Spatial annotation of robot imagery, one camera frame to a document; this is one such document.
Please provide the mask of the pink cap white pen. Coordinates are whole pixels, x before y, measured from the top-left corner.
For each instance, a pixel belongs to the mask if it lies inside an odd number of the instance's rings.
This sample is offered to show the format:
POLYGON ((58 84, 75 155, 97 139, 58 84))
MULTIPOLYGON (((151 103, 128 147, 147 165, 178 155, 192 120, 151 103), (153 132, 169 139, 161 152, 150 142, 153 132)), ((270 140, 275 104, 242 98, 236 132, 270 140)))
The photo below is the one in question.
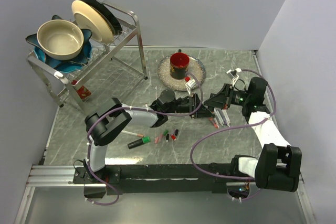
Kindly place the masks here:
POLYGON ((218 122, 217 117, 216 117, 215 114, 213 114, 213 120, 214 120, 214 123, 216 125, 216 128, 219 129, 220 124, 219 124, 219 122, 218 122))

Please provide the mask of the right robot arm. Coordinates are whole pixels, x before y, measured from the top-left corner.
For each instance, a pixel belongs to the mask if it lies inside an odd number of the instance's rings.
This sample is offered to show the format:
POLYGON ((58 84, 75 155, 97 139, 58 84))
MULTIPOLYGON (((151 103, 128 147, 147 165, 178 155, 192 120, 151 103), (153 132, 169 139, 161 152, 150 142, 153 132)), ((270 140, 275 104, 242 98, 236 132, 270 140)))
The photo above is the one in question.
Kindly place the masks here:
POLYGON ((235 155, 228 172, 233 180, 242 181, 249 176, 258 188, 294 192, 299 184, 302 152, 291 146, 275 126, 264 104, 267 86, 267 81, 260 77, 253 77, 246 91, 237 91, 226 83, 204 104, 212 109, 240 106, 243 117, 252 125, 261 144, 259 158, 235 155))

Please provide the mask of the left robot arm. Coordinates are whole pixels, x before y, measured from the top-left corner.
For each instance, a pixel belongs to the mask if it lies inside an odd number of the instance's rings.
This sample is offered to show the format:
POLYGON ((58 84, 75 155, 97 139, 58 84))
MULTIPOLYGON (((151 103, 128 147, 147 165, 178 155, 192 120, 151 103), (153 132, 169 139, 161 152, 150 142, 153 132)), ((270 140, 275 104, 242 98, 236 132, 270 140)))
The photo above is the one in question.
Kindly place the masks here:
POLYGON ((147 107, 131 107, 117 98, 108 100, 85 118, 89 136, 88 156, 84 160, 85 176, 93 183, 103 179, 107 146, 126 126, 156 128, 166 123, 169 115, 193 119, 213 117, 196 93, 177 99, 173 90, 166 89, 147 107))

